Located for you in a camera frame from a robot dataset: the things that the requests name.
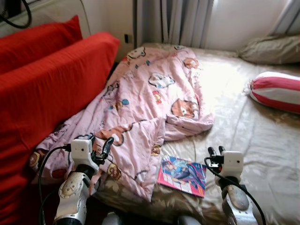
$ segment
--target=magazine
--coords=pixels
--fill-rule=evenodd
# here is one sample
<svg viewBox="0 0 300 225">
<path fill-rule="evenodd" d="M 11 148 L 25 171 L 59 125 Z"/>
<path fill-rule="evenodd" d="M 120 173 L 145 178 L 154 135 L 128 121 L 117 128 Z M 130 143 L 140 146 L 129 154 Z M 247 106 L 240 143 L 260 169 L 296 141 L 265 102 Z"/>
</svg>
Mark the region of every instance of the magazine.
<svg viewBox="0 0 300 225">
<path fill-rule="evenodd" d="M 205 165 L 172 156 L 163 156 L 157 182 L 204 198 L 205 174 Z"/>
</svg>

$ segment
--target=pink blanket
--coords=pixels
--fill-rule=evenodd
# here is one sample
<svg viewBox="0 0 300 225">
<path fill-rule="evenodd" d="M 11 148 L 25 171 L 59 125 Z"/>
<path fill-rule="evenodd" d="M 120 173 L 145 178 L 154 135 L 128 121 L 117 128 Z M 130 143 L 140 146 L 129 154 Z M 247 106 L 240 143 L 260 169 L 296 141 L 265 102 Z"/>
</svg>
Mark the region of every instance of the pink blanket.
<svg viewBox="0 0 300 225">
<path fill-rule="evenodd" d="M 196 135 L 213 124 L 202 75 L 188 48 L 131 51 L 114 71 L 111 85 L 37 146 L 30 166 L 38 171 L 48 150 L 78 135 L 94 133 L 95 151 L 101 151 L 105 140 L 113 136 L 111 153 L 101 171 L 150 201 L 164 141 Z M 72 167 L 68 152 L 54 152 L 44 169 L 43 183 L 61 181 Z"/>
</svg>

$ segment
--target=electrical outlet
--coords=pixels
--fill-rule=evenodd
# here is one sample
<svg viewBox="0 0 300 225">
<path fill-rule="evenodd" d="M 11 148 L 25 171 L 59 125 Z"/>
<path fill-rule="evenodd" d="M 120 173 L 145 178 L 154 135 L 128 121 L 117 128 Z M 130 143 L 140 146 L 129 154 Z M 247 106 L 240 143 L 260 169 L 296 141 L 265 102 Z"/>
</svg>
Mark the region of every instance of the electrical outlet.
<svg viewBox="0 0 300 225">
<path fill-rule="evenodd" d="M 124 34 L 125 43 L 132 43 L 132 35 L 131 34 Z"/>
</svg>

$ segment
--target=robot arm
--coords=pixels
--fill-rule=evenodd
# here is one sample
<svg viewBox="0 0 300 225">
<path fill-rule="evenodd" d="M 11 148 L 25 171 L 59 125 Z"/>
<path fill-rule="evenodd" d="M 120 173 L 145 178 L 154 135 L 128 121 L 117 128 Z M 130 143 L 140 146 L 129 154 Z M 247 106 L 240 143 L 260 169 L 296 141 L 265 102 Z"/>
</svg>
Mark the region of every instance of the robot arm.
<svg viewBox="0 0 300 225">
<path fill-rule="evenodd" d="M 86 200 L 89 197 L 90 179 L 99 171 L 99 165 L 107 158 L 112 137 L 104 143 L 102 154 L 92 151 L 93 135 L 81 136 L 71 142 L 71 156 L 76 170 L 71 172 L 59 189 L 60 204 L 54 218 L 56 225 L 84 225 Z"/>
<path fill-rule="evenodd" d="M 257 225 L 257 220 L 253 215 L 251 195 L 247 192 L 245 186 L 242 186 L 243 190 L 238 187 L 241 186 L 239 182 L 244 165 L 242 153 L 225 151 L 223 146 L 219 146 L 221 155 L 217 155 L 212 147 L 209 147 L 208 151 L 210 157 L 205 159 L 205 164 L 216 175 L 215 183 L 221 187 L 222 208 L 227 215 L 228 224 Z"/>
</svg>

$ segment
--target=red sofa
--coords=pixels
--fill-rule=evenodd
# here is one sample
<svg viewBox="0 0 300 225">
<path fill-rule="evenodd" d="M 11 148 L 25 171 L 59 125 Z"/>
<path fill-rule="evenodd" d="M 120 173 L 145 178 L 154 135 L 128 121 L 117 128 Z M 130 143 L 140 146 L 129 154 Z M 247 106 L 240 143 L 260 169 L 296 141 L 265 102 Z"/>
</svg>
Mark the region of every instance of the red sofa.
<svg viewBox="0 0 300 225">
<path fill-rule="evenodd" d="M 0 50 L 7 60 L 0 65 L 0 224 L 38 223 L 28 159 L 60 122 L 103 90 L 113 66 L 119 40 L 108 33 L 82 40 L 78 18 L 68 23 L 0 39 L 0 49 L 11 42 Z"/>
</svg>

